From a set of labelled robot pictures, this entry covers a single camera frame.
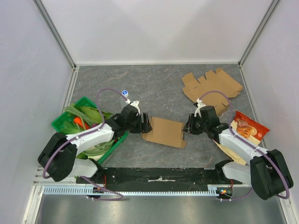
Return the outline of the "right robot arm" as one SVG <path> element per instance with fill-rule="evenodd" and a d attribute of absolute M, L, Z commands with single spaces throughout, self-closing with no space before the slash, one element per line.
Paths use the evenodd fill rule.
<path fill-rule="evenodd" d="M 242 182 L 263 200 L 281 196 L 283 192 L 284 199 L 289 198 L 293 180 L 283 154 L 277 149 L 267 150 L 250 143 L 229 124 L 221 123 L 213 106 L 204 106 L 191 113 L 183 131 L 192 135 L 206 133 L 210 139 L 245 160 L 244 165 L 235 161 L 218 163 L 218 169 L 214 171 L 218 183 L 226 183 L 229 179 Z"/>

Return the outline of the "brown cardboard box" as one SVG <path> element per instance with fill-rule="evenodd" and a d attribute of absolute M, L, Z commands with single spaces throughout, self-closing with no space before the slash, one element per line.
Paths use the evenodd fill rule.
<path fill-rule="evenodd" d="M 183 139 L 183 123 L 151 117 L 150 125 L 152 130 L 142 134 L 142 138 L 145 141 L 176 148 L 184 148 L 186 146 L 186 142 Z"/>

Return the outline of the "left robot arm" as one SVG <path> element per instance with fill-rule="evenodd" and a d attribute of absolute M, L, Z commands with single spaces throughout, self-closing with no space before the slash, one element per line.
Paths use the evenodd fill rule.
<path fill-rule="evenodd" d="M 79 159 L 83 151 L 121 137 L 126 132 L 149 133 L 152 131 L 146 112 L 140 112 L 134 105 L 125 106 L 118 114 L 86 131 L 65 135 L 61 132 L 52 135 L 38 157 L 43 167 L 43 178 L 60 182 L 67 177 L 86 177 L 91 183 L 99 183 L 103 173 L 93 159 Z"/>

